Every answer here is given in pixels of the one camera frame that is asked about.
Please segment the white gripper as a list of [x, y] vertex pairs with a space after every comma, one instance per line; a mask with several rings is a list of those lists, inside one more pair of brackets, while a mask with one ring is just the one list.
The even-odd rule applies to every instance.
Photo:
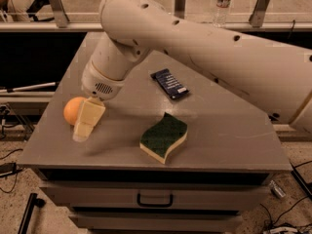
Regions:
[[105, 111], [102, 100], [115, 98], [124, 86], [123, 81], [114, 81], [103, 76], [89, 61], [82, 74], [82, 91], [89, 96], [81, 102], [74, 125], [73, 139], [86, 141]]

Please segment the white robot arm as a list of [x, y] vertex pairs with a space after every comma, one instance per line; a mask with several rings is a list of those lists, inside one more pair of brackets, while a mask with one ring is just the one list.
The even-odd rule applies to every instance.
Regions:
[[312, 135], [312, 51], [179, 19], [153, 0], [101, 0], [103, 29], [82, 89], [115, 98], [153, 52], [168, 55], [303, 133]]

